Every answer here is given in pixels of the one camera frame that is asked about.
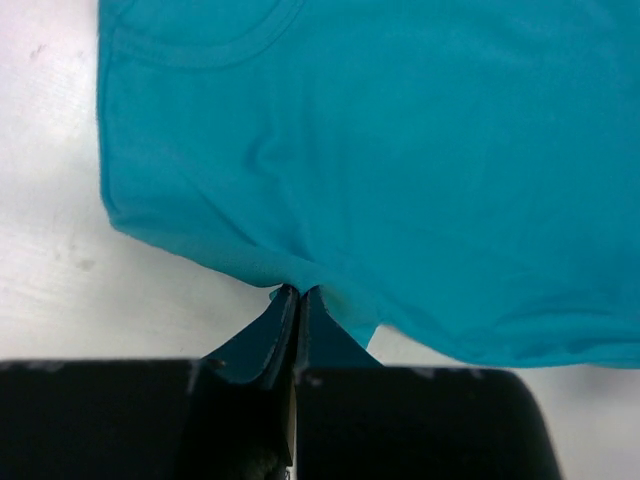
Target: teal t-shirt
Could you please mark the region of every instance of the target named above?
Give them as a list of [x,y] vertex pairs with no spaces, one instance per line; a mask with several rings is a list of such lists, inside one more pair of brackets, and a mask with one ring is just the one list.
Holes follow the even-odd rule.
[[637,0],[102,0],[115,228],[488,365],[640,366]]

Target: stain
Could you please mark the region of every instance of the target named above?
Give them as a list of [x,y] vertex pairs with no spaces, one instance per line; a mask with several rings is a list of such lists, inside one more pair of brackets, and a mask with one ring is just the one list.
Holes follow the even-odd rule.
[[471,368],[471,369],[469,369],[469,372],[471,373],[471,376],[473,378],[475,378],[476,380],[483,380],[484,379],[484,373],[482,372],[482,370],[479,370],[477,368]]
[[416,375],[426,378],[427,380],[433,380],[436,378],[435,368],[415,367],[411,369]]
[[189,381],[187,382],[187,395],[191,395],[196,388],[196,382],[200,375],[200,360],[193,360],[191,362],[191,369],[189,370]]
[[47,45],[44,43],[41,43],[40,45],[38,45],[38,48],[36,48],[29,54],[29,58],[31,60],[37,59],[40,56],[40,54],[44,52],[46,48],[47,48]]
[[225,362],[224,360],[218,360],[217,358],[207,358],[206,362],[207,366],[213,367],[214,370],[218,370],[227,366],[227,362]]
[[91,260],[90,258],[85,258],[76,263],[76,267],[80,270],[84,270],[85,272],[90,271],[93,267],[95,267],[96,261]]
[[312,375],[307,375],[307,376],[306,376],[306,378],[305,378],[305,380],[306,380],[306,381],[307,381],[307,383],[308,383],[309,385],[311,385],[313,388],[321,387],[321,386],[322,386],[322,384],[324,383],[324,382],[322,381],[322,379],[321,379],[321,378],[317,378],[317,377],[314,377],[314,376],[312,376]]
[[64,368],[64,362],[29,362],[25,366],[28,370],[40,370],[47,373],[56,373]]

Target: stitching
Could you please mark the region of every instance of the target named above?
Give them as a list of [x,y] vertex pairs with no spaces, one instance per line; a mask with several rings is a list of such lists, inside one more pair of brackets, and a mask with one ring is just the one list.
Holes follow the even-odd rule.
[[188,47],[154,42],[117,26],[113,47],[139,60],[183,69],[219,68],[247,60],[270,47],[293,23],[304,0],[281,0],[270,16],[245,36],[224,45]]

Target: white surface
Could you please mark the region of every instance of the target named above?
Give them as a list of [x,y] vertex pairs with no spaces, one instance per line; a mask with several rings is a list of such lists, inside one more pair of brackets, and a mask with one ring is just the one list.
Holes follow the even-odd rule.
[[[95,20],[95,0],[0,0],[0,358],[202,355],[261,313],[267,292],[109,227]],[[388,330],[370,350],[454,363]],[[567,480],[640,478],[640,372],[519,374]]]

